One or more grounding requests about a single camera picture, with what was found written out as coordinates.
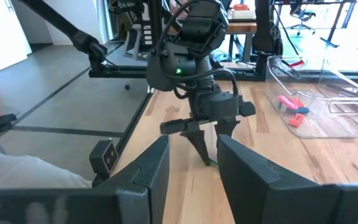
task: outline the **black cable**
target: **black cable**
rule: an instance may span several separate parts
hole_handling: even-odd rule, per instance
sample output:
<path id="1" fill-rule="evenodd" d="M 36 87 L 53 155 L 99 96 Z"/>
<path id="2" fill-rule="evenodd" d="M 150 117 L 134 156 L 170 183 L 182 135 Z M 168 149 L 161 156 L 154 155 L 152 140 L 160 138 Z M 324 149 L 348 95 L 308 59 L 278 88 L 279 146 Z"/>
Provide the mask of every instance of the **black cable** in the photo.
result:
<path id="1" fill-rule="evenodd" d="M 230 70 L 225 69 L 225 68 L 218 68 L 218 69 L 210 70 L 210 71 L 207 71 L 207 72 L 204 72 L 204 73 L 200 73 L 200 74 L 196 74 L 196 75 L 189 75 L 189 76 L 185 76 L 185 77 L 178 77 L 178 76 L 170 75 L 170 74 L 167 74 L 167 73 L 164 73 L 164 75 L 166 75 L 168 78 L 172 78 L 174 80 L 189 81 L 189 80 L 202 78 L 202 77 L 209 76 L 209 75 L 214 75 L 215 73 L 223 73 L 223 74 L 229 76 L 230 79 L 231 79 L 231 82 L 233 84 L 233 95 L 238 96 L 239 89 L 238 89 L 238 86 L 237 86 L 236 78 L 235 78 L 234 74 Z"/>
<path id="2" fill-rule="evenodd" d="M 187 86 L 187 85 L 181 85 L 181 84 L 177 84 L 177 87 L 179 89 L 185 90 L 185 91 L 189 91 L 189 90 L 194 90 L 197 87 L 197 83 L 195 83 L 193 86 Z"/>
<path id="3" fill-rule="evenodd" d="M 184 3 L 181 8 L 179 8 L 174 15 L 170 18 L 170 20 L 168 21 L 167 25 L 165 25 L 164 30 L 161 33 L 160 39 L 157 42 L 157 45 L 155 46 L 156 48 L 156 55 L 160 55 L 160 51 L 162 48 L 162 42 L 165 38 L 165 36 L 167 35 L 169 28 L 172 26 L 172 24 L 176 21 L 176 19 L 178 18 L 178 16 L 180 15 L 180 13 L 182 13 L 187 7 L 189 7 L 190 4 L 194 4 L 194 3 L 198 3 L 200 1 L 206 1 L 206 2 L 212 2 L 212 3 L 216 3 L 218 5 L 220 5 L 221 3 L 217 0 L 191 0 L 188 1 L 186 3 Z M 201 74 L 195 74 L 195 75 L 189 75 L 186 77 L 177 77 L 175 75 L 170 75 L 167 74 L 165 72 L 163 72 L 163 74 L 165 76 L 167 76 L 168 78 L 172 78 L 174 80 L 179 80 L 179 81 L 188 81 L 188 80 L 192 80 L 192 79 L 196 79 L 196 78 L 202 78 L 205 76 L 209 76 L 209 75 L 214 75 L 214 73 L 224 73 L 226 75 L 228 75 L 232 81 L 233 84 L 233 95 L 237 96 L 238 95 L 238 86 L 237 86 L 237 82 L 236 82 L 236 78 L 234 77 L 234 74 L 227 69 L 224 68 L 219 68 L 219 69 L 215 69 L 215 70 L 210 70 Z"/>
<path id="4" fill-rule="evenodd" d="M 187 93 L 185 93 L 184 95 L 181 95 L 181 94 L 178 92 L 178 89 L 177 89 L 177 88 L 174 88 L 174 89 L 173 89 L 173 92 L 174 92 L 175 96 L 176 96 L 178 99 L 180 99 L 180 100 L 184 100 L 184 99 L 188 98 L 188 94 L 187 94 Z"/>
<path id="5" fill-rule="evenodd" d="M 106 57 L 104 58 L 104 60 L 107 61 L 108 63 L 110 63 L 113 66 L 117 66 L 115 63 L 110 62 Z"/>
<path id="6" fill-rule="evenodd" d="M 290 42 L 290 44 L 291 44 L 291 46 L 292 46 L 293 50 L 295 51 L 296 55 L 299 55 L 298 51 L 296 50 L 295 45 L 293 44 L 293 42 L 292 42 L 292 40 L 291 40 L 290 36 L 288 35 L 287 29 L 285 28 L 285 26 L 284 26 L 283 22 L 281 21 L 281 17 L 280 17 L 280 15 L 279 15 L 279 13 L 278 13 L 278 11 L 277 11 L 276 7 L 273 7 L 273 8 L 274 8 L 274 11 L 275 11 L 275 12 L 276 12 L 276 14 L 277 14 L 277 19 L 278 19 L 279 23 L 280 23 L 280 24 L 281 24 L 281 26 L 283 27 L 284 33 L 285 33 L 285 35 L 286 35 L 286 37 L 287 37 L 288 41 Z"/>
<path id="7" fill-rule="evenodd" d="M 179 7 L 181 7 L 181 3 L 179 2 L 179 0 L 175 0 L 175 2 L 179 5 Z"/>

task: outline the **wooden tabletop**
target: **wooden tabletop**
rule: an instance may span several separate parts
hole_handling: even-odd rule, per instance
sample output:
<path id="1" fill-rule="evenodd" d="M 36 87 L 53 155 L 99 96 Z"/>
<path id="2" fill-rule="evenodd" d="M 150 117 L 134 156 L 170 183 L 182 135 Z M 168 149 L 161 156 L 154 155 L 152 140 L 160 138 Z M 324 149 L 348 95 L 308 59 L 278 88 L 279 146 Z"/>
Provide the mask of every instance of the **wooden tabletop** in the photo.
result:
<path id="1" fill-rule="evenodd" d="M 227 18 L 231 19 L 232 11 L 227 11 Z M 254 34 L 257 31 L 256 22 L 229 22 L 227 28 L 228 33 L 251 33 Z"/>
<path id="2" fill-rule="evenodd" d="M 231 90 L 229 82 L 218 82 Z M 233 138 L 277 164 L 319 184 L 358 182 L 357 139 L 299 139 L 292 135 L 264 95 L 264 83 L 239 82 L 239 91 L 252 101 L 256 115 L 240 118 Z M 156 91 L 146 107 L 115 172 L 128 165 L 159 136 L 159 124 L 188 118 L 187 100 Z M 213 124 L 205 130 L 209 155 L 216 158 Z M 218 169 L 206 167 L 190 142 L 170 136 L 170 179 L 164 223 L 234 223 Z"/>

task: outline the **wall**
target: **wall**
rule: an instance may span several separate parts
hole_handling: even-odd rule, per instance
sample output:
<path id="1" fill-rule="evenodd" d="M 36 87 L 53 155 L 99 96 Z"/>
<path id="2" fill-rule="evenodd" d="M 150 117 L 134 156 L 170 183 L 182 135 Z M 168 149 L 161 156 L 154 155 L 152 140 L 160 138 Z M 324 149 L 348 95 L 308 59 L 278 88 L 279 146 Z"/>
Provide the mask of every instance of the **wall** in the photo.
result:
<path id="1" fill-rule="evenodd" d="M 18 0 L 11 1 L 27 41 L 30 44 L 52 43 L 52 38 L 44 19 Z"/>
<path id="2" fill-rule="evenodd" d="M 99 28 L 101 33 L 102 42 L 105 43 L 113 38 L 111 21 L 108 11 L 108 1 L 106 0 L 93 0 L 96 13 L 99 20 Z"/>
<path id="3" fill-rule="evenodd" d="M 99 28 L 99 19 L 93 0 L 44 0 L 78 29 L 105 43 Z M 47 22 L 47 27 L 55 45 L 71 45 L 69 38 Z"/>

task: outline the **transparent plastic container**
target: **transparent plastic container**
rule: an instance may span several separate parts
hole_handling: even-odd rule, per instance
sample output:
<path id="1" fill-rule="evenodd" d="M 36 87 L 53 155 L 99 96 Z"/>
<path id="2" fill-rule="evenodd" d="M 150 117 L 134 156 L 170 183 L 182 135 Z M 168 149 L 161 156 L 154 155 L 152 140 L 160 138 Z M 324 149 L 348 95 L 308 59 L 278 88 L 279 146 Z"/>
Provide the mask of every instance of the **transparent plastic container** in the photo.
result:
<path id="1" fill-rule="evenodd" d="M 358 84 L 331 70 L 327 60 L 269 57 L 265 94 L 287 128 L 298 137 L 358 137 Z M 290 103 L 283 103 L 283 98 Z M 309 112 L 294 125 L 294 113 L 301 108 Z"/>

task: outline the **red object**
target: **red object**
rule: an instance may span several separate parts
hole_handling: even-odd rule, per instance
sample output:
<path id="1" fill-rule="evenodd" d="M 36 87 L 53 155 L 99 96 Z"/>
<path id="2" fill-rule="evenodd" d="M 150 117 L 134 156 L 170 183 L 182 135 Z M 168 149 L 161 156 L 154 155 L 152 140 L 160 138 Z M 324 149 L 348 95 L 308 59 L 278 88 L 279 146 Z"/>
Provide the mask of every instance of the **red object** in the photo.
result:
<path id="1" fill-rule="evenodd" d="M 289 67 L 290 67 L 290 68 L 293 68 L 293 67 L 299 66 L 299 65 L 301 65 L 301 64 L 303 64 L 303 63 L 304 63 L 304 61 L 303 61 L 303 60 L 300 60 L 299 62 L 295 62 L 295 63 L 289 64 Z"/>
<path id="2" fill-rule="evenodd" d="M 305 107 L 303 103 L 300 100 L 296 99 L 295 97 L 291 97 L 290 100 L 293 104 L 297 105 L 298 107 Z"/>
<path id="3" fill-rule="evenodd" d="M 278 100 L 280 100 L 280 102 L 282 102 L 287 108 L 296 110 L 298 109 L 298 106 L 296 104 L 294 104 L 293 102 L 291 102 L 291 100 L 289 100 L 287 97 L 280 95 L 277 97 Z"/>
<path id="4" fill-rule="evenodd" d="M 288 122 L 288 124 L 297 128 L 301 125 L 302 121 L 303 121 L 303 114 L 296 113 L 291 118 L 290 122 Z"/>
<path id="5" fill-rule="evenodd" d="M 236 11 L 241 11 L 241 10 L 249 10 L 249 7 L 246 4 L 235 4 L 233 6 L 233 9 Z"/>

